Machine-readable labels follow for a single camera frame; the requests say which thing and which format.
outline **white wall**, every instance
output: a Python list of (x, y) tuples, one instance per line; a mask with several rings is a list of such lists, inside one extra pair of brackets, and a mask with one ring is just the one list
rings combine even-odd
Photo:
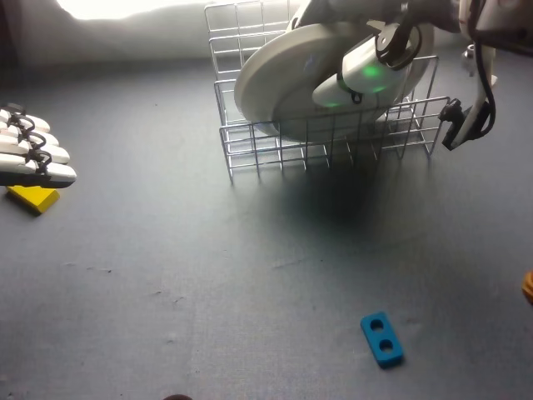
[[(5, 3), (22, 63), (40, 66), (208, 57), (203, 8), (209, 2), (192, 1), (120, 20), (77, 20), (56, 0)], [(438, 45), (456, 39), (446, 32), (436, 35)]]

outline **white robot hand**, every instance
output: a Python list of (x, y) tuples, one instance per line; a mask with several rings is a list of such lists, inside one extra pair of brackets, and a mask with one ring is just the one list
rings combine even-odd
[(0, 108), (0, 186), (66, 188), (76, 181), (69, 161), (46, 121), (16, 104)]

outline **metal wire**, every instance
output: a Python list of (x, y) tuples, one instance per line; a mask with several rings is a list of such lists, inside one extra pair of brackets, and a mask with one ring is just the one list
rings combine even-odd
[[(240, 8), (243, 5), (247, 6), (246, 11)], [(309, 168), (311, 161), (325, 161), (330, 168), (334, 154), (337, 159), (343, 153), (354, 166), (363, 146), (372, 149), (375, 160), (379, 160), (388, 150), (395, 151), (401, 159), (407, 148), (417, 147), (422, 147), (426, 156), (430, 157), (441, 131), (438, 111), (450, 101), (449, 97), (431, 96), (439, 64), (437, 56), (419, 57), (413, 61), (429, 63), (426, 69), (428, 78), (422, 79), (427, 83), (425, 98), (414, 99), (414, 90), (402, 93), (401, 103), (383, 109), (382, 117), (375, 122), (362, 123), (362, 115), (368, 110), (308, 119), (297, 118), (305, 124), (305, 140), (294, 142), (290, 139), (290, 133), (281, 131), (280, 122), (246, 121), (233, 100), (238, 73), (247, 57), (285, 32), (291, 15), (290, 7), (290, 0), (247, 0), (205, 7), (209, 47), (216, 77), (215, 95), (221, 119), (219, 133), (230, 179), (233, 181), (236, 169), (255, 168), (259, 174), (262, 167), (278, 165), (283, 170), (288, 163), (294, 162), (301, 163), (305, 170)], [(228, 16), (231, 15), (234, 18), (228, 21)], [(416, 114), (417, 108), (422, 109), (421, 114)], [(342, 125), (340, 121), (346, 118), (350, 123)], [(329, 128), (318, 129), (320, 121), (326, 120)], [(275, 137), (267, 136), (261, 130), (264, 124), (279, 127), (279, 134)], [(312, 141), (310, 133), (320, 133), (323, 140)]]

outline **blue block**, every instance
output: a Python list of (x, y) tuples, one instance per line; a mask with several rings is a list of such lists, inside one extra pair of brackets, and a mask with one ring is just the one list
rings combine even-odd
[(361, 320), (368, 345), (381, 368), (394, 367), (403, 360), (403, 349), (384, 312), (367, 315)]

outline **gray table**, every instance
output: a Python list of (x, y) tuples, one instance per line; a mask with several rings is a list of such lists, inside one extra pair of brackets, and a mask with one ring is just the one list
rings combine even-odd
[[(460, 49), (435, 94), (471, 102)], [(227, 177), (209, 62), (62, 68), (2, 91), (79, 181), (41, 217), (0, 198), (0, 397), (530, 398), (533, 85), (499, 54), (494, 132), (373, 180)], [(386, 311), (406, 362), (376, 365)]]

